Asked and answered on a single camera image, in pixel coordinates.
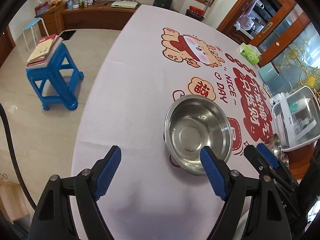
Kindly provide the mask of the white medicine bottle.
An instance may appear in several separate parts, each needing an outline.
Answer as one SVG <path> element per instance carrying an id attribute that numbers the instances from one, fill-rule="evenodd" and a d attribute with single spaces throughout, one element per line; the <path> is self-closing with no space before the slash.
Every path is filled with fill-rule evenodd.
<path id="1" fill-rule="evenodd" d="M 281 101 L 281 99 L 285 99 L 285 98 L 286 98 L 286 93 L 283 93 L 283 92 L 272 96 L 269 99 L 271 107 L 274 107 L 277 103 L 279 103 Z"/>

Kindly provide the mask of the dark green air fryer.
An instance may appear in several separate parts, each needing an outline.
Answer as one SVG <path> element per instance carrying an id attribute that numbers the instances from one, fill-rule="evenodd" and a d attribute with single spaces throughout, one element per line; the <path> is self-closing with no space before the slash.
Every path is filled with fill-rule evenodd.
<path id="1" fill-rule="evenodd" d="M 153 6 L 160 7 L 164 9 L 171 9 L 173 0 L 154 0 Z"/>

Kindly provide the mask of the blue plastic stool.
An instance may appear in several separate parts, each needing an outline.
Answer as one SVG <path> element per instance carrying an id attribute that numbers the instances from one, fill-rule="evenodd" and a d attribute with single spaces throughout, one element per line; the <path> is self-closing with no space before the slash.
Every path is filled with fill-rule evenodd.
<path id="1" fill-rule="evenodd" d="M 52 104 L 63 104 L 70 111 L 77 108 L 75 90 L 78 82 L 84 79 L 84 74 L 76 67 L 64 43 L 57 47 L 45 67 L 27 68 L 26 75 L 44 110 L 49 110 Z M 47 81 L 55 90 L 55 95 L 42 94 Z"/>

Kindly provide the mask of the green tissue pack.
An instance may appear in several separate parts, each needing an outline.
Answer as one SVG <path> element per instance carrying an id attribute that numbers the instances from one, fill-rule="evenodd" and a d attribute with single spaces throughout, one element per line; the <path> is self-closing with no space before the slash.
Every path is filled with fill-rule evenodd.
<path id="1" fill-rule="evenodd" d="M 244 42 L 239 46 L 239 53 L 252 65 L 258 64 L 261 59 L 261 52 L 257 47 L 245 44 Z"/>

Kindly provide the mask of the stack of books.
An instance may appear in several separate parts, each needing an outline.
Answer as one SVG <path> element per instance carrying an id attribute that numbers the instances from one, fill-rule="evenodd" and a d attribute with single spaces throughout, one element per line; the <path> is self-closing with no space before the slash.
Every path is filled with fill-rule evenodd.
<path id="1" fill-rule="evenodd" d="M 62 37 L 56 34 L 41 38 L 32 54 L 29 56 L 26 68 L 33 69 L 45 67 L 50 62 L 62 41 Z"/>

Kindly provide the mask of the printed white red tablecloth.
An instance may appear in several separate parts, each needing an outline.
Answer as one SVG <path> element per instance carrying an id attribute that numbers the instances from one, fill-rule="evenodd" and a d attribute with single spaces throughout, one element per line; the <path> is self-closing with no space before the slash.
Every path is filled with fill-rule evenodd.
<path id="1" fill-rule="evenodd" d="M 223 59 L 219 67 L 164 56 L 165 28 L 213 46 Z M 206 239 L 223 201 L 206 176 L 190 174 L 172 162 L 163 138 L 165 116 L 174 100 L 197 94 L 203 81 L 235 127 L 236 147 L 228 160 L 244 176 L 259 174 L 244 157 L 274 133 L 270 112 L 246 125 L 249 111 L 241 102 L 245 84 L 259 90 L 256 102 L 270 103 L 255 66 L 238 45 L 214 28 L 182 14 L 142 5 L 116 39 L 88 97 L 76 139 L 72 174 L 90 168 L 117 145 L 121 162 L 98 201 L 115 239 Z"/>

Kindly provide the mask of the white clear-lid sterilizer box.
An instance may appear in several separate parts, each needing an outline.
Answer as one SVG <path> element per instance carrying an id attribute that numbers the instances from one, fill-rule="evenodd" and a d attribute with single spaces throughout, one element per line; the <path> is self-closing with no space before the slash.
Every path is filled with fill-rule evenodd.
<path id="1" fill-rule="evenodd" d="M 319 103 L 303 86 L 272 107 L 275 131 L 284 152 L 295 151 L 319 139 Z"/>

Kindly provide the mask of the white set-top box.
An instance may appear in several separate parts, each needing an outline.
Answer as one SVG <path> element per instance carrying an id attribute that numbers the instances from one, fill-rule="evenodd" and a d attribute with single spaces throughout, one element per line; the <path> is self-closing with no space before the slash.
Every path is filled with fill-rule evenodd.
<path id="1" fill-rule="evenodd" d="M 114 1 L 111 4 L 113 8 L 126 8 L 126 9 L 135 9 L 138 3 L 134 1 Z"/>

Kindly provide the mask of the wooden low cabinet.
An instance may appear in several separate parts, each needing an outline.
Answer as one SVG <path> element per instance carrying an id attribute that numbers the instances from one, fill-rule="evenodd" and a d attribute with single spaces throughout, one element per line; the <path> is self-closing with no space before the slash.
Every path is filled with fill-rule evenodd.
<path id="1" fill-rule="evenodd" d="M 40 33 L 60 34 L 74 29 L 122 30 L 136 9 L 113 8 L 111 3 L 94 2 L 87 7 L 68 9 L 67 3 L 48 9 L 39 15 Z"/>

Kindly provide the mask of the pink steel-lined bowl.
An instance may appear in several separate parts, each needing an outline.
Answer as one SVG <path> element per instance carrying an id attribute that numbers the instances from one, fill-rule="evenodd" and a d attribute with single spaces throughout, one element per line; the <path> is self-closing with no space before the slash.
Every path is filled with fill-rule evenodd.
<path id="1" fill-rule="evenodd" d="M 290 163 L 289 163 L 289 157 L 286 153 L 283 153 L 280 156 L 280 160 L 282 161 L 282 163 L 289 169 L 290 168 Z"/>

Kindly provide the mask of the teal ceramic cup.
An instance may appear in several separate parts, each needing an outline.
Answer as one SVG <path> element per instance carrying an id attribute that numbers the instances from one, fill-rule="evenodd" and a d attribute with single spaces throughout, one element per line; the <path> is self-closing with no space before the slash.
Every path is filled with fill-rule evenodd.
<path id="1" fill-rule="evenodd" d="M 279 76 L 279 71 L 275 67 L 275 65 L 270 62 L 258 70 L 259 76 L 270 89 L 270 91 L 274 92 L 277 88 L 276 79 Z"/>

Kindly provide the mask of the wide stainless steel bowl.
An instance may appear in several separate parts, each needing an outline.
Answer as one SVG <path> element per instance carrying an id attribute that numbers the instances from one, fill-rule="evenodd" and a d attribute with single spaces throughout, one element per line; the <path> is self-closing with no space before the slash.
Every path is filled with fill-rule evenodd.
<path id="1" fill-rule="evenodd" d="M 185 95 L 169 108 L 164 122 L 164 141 L 171 157 L 185 171 L 204 176 L 200 151 L 208 146 L 225 162 L 231 156 L 231 125 L 223 110 L 200 95 Z"/>

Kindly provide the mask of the light blue round stool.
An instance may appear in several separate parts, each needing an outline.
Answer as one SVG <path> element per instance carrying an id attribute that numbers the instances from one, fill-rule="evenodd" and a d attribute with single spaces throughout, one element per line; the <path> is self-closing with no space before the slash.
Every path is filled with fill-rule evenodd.
<path id="1" fill-rule="evenodd" d="M 34 45 L 36 45 L 36 40 L 35 40 L 35 37 L 36 37 L 36 34 L 35 34 L 35 25 L 37 25 L 39 22 L 42 23 L 42 26 L 44 28 L 44 31 L 46 33 L 46 36 L 49 36 L 49 33 L 48 33 L 48 30 L 46 28 L 46 24 L 43 20 L 43 18 L 41 17 L 36 17 L 34 18 L 31 22 L 29 22 L 24 28 L 23 28 L 23 31 L 22 31 L 22 35 L 23 35 L 23 38 L 24 38 L 24 41 L 25 41 L 25 45 L 26 45 L 26 48 L 27 48 L 27 51 L 29 52 L 30 49 L 29 49 L 29 43 L 27 41 L 27 38 L 26 38 L 26 35 L 25 35 L 25 31 L 26 30 L 31 30 L 31 34 L 32 34 L 32 37 L 33 37 L 33 42 L 34 42 Z"/>

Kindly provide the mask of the small stainless steel bowl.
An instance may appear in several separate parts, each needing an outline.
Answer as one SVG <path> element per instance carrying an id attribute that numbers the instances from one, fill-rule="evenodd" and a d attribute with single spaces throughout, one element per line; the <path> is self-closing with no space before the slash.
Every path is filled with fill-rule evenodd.
<path id="1" fill-rule="evenodd" d="M 277 159 L 281 158 L 281 143 L 277 134 L 268 137 L 264 144 Z"/>

